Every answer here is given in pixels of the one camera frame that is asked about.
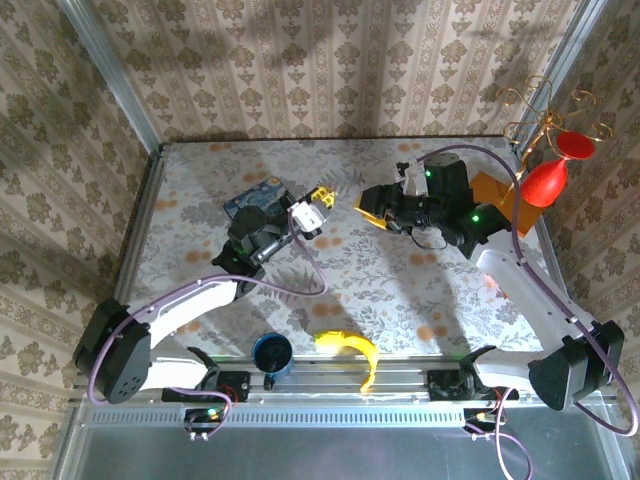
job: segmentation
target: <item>floral tablecloth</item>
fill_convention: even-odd
[[[277,331],[296,354],[315,352],[312,335],[326,329],[362,333],[383,354],[462,354],[491,344],[507,350],[538,350],[533,330],[490,277],[456,249],[423,251],[409,238],[369,225],[352,205],[369,186],[392,183],[395,163],[437,148],[473,143],[515,162],[498,138],[291,140],[185,143],[165,147],[165,176],[136,273],[132,300],[150,299],[199,274],[226,240],[222,209],[260,181],[276,176],[297,198],[318,184],[339,197],[324,234],[308,245],[327,272],[329,293],[308,299],[256,289],[178,330],[174,339],[214,355],[246,356],[262,334]],[[458,152],[469,177],[485,171],[506,175],[479,152]],[[439,233],[421,238],[442,245]],[[528,250],[543,262],[532,230]],[[266,265],[267,279],[295,288],[316,287],[318,278],[294,246]]]

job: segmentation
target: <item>blue cup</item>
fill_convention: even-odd
[[[251,350],[253,364],[265,373],[264,389],[273,388],[276,380],[289,375],[293,367],[293,347],[279,333],[267,333],[258,339]]]

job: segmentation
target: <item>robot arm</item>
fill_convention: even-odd
[[[297,202],[285,194],[275,215],[255,206],[240,208],[222,253],[203,275],[140,308],[114,299],[98,305],[73,355],[74,363],[112,404],[145,389],[205,386],[217,373],[217,365],[206,354],[189,348],[182,358],[162,357],[154,354],[154,347],[203,313],[248,294],[256,286],[249,280],[261,280],[262,265],[293,240],[289,216],[294,228],[310,240],[321,233],[319,227],[334,201],[334,192],[318,187]]]
[[[526,254],[524,258],[516,255],[510,222],[495,206],[473,201],[466,165],[456,155],[427,155],[418,162],[423,165],[428,194],[408,195],[400,183],[379,185],[362,193],[356,210],[374,225],[397,234],[411,235],[414,228],[439,228],[449,245],[458,247],[498,283],[530,323],[543,348],[541,352],[480,349],[461,362],[455,375],[435,379],[434,393],[462,399],[486,387],[514,387],[533,390],[549,407],[562,410],[608,384],[609,372],[574,322],[591,326],[590,333],[616,364],[624,341],[620,328],[612,321],[603,325],[595,321],[571,302],[535,261]],[[399,170],[406,167],[399,165]],[[525,272],[524,262],[542,284]],[[570,305],[574,317],[567,318],[545,289]]]

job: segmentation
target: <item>wallpaper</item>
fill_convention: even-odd
[[[577,0],[109,0],[96,14],[164,142],[498,134]]]
[[[640,398],[640,2],[609,2],[554,107],[578,108],[567,95],[591,90],[598,104],[567,126],[596,121],[615,129],[596,154],[570,162],[570,179],[545,213],[572,297],[596,318],[616,320],[626,343],[621,369]],[[549,151],[538,157],[551,159]],[[639,447],[638,436],[635,438]]]
[[[0,479],[45,478],[146,163],[55,2],[0,1]]]

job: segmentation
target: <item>banana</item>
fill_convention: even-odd
[[[343,330],[330,330],[327,332],[316,333],[313,336],[316,347],[320,348],[332,348],[335,351],[341,347],[351,347],[356,350],[360,350],[367,360],[369,361],[369,376],[367,380],[360,386],[360,391],[365,392],[374,382],[376,378],[376,368],[378,366],[378,359],[380,358],[380,352],[371,340],[357,335],[351,332],[345,332]]]

